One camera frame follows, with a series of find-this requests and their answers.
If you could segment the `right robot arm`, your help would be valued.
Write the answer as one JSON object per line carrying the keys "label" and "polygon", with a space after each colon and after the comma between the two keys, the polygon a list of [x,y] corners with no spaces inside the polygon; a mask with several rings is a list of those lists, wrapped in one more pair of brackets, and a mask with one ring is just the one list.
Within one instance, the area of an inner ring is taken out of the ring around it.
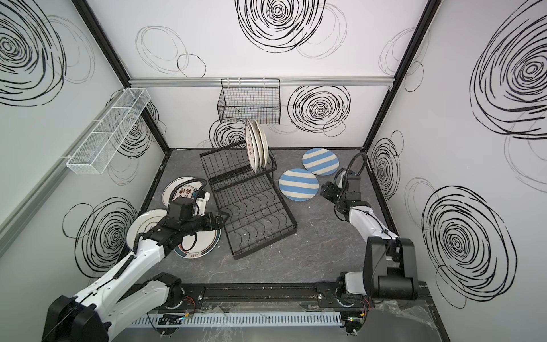
{"label": "right robot arm", "polygon": [[337,218],[355,228],[366,243],[363,270],[343,272],[337,296],[349,305],[357,298],[415,300],[419,281],[415,246],[384,225],[361,199],[360,176],[347,169],[321,187],[321,196],[334,204]]}

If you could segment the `cream floral plate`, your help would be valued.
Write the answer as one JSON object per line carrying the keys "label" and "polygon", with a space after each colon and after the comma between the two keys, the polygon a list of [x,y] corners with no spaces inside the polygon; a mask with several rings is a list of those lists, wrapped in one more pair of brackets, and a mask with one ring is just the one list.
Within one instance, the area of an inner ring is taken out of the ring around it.
{"label": "cream floral plate", "polygon": [[259,131],[259,135],[262,142],[262,149],[263,149],[263,167],[266,168],[269,163],[269,145],[266,139],[266,133],[262,129],[262,127],[256,122],[257,130]]}

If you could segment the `blue striped plate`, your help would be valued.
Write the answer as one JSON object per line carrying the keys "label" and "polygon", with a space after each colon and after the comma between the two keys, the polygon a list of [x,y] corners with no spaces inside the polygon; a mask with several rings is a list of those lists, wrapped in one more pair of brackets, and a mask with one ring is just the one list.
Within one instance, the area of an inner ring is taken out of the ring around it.
{"label": "blue striped plate", "polygon": [[311,172],[294,168],[279,178],[279,189],[285,197],[296,202],[304,202],[319,192],[319,181]]}
{"label": "blue striped plate", "polygon": [[325,148],[313,148],[306,151],[302,157],[303,166],[314,175],[332,175],[340,162],[336,154]]}

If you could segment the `white plate black outline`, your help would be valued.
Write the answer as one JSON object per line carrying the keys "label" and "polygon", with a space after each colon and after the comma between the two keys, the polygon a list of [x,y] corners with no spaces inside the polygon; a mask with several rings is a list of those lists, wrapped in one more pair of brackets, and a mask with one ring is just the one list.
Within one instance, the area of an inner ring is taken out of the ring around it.
{"label": "white plate black outline", "polygon": [[133,250],[135,238],[139,233],[152,229],[167,214],[166,209],[154,209],[140,215],[129,227],[126,235],[126,244]]}

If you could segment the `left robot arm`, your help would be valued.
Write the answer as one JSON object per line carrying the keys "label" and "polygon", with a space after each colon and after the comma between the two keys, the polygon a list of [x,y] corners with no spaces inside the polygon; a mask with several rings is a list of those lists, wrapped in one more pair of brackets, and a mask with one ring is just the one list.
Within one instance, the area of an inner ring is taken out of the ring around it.
{"label": "left robot arm", "polygon": [[220,230],[229,214],[195,214],[197,202],[177,198],[167,214],[137,234],[132,252],[99,280],[72,297],[60,296],[48,308],[43,341],[111,341],[149,311],[178,308],[185,299],[181,279],[161,273],[132,294],[128,291],[149,269],[179,246],[186,236]]}

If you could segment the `orange sunburst plate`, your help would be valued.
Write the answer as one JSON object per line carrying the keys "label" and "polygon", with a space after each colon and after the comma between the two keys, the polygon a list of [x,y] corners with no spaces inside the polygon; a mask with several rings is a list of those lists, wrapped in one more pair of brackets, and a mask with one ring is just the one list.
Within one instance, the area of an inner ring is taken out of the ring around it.
{"label": "orange sunburst plate", "polygon": [[256,141],[256,147],[258,151],[258,168],[263,168],[264,163],[264,150],[263,150],[263,144],[262,144],[262,136],[259,132],[259,127],[257,125],[257,122],[255,120],[252,120],[251,126],[253,129],[255,141]]}
{"label": "orange sunburst plate", "polygon": [[258,168],[256,159],[256,144],[254,140],[254,134],[250,121],[245,122],[245,136],[246,136],[246,153],[249,158],[249,165],[253,172],[256,172]]}

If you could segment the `black wire dish rack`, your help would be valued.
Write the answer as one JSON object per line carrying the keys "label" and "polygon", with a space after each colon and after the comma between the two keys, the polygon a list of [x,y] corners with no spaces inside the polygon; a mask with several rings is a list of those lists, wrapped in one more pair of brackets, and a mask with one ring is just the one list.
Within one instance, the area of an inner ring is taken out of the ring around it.
{"label": "black wire dish rack", "polygon": [[277,163],[272,152],[266,167],[256,171],[242,141],[206,151],[200,159],[217,208],[229,215],[224,231],[234,259],[297,232],[296,219],[274,182]]}

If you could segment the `red green rimmed plate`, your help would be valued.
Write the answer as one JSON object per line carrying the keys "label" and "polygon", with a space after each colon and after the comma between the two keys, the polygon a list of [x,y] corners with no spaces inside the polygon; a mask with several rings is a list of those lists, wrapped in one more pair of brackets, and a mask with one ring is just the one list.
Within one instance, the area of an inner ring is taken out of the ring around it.
{"label": "red green rimmed plate", "polygon": [[183,259],[201,258],[217,246],[221,234],[221,230],[213,230],[186,236],[182,243],[174,249],[174,252]]}

